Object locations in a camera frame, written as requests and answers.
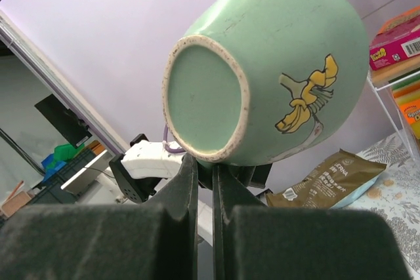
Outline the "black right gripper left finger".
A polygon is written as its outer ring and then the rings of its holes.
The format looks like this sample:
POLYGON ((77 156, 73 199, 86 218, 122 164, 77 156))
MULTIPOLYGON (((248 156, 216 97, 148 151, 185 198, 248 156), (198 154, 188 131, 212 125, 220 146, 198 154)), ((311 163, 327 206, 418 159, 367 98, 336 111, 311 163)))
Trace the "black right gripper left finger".
POLYGON ((2 279, 195 279, 198 164, 140 205, 33 205, 1 229, 2 279))

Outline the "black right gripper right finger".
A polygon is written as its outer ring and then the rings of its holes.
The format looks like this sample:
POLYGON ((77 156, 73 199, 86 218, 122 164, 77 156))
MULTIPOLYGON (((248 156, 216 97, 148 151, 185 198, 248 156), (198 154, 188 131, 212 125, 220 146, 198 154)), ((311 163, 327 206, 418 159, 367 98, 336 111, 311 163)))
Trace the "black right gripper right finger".
POLYGON ((275 208, 213 167, 216 279, 409 279, 393 232, 364 210, 275 208))

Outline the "green ceramic mug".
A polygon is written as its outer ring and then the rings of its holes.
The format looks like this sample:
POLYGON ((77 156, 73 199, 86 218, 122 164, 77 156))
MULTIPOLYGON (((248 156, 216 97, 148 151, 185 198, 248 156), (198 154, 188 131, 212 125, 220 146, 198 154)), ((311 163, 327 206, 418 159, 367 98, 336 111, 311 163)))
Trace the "green ceramic mug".
POLYGON ((368 70, 347 0, 216 0, 169 53, 163 115, 203 163, 265 165, 333 135, 368 70))

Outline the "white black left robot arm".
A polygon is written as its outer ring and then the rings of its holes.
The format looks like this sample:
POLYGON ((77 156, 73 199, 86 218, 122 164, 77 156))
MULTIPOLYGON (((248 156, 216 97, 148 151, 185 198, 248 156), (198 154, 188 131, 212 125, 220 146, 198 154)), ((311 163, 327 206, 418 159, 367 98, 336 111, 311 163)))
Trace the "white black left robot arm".
POLYGON ((109 162, 123 194, 134 203, 156 195, 182 199, 193 189, 213 188, 212 172, 174 142, 151 142, 139 134, 125 153, 109 162))

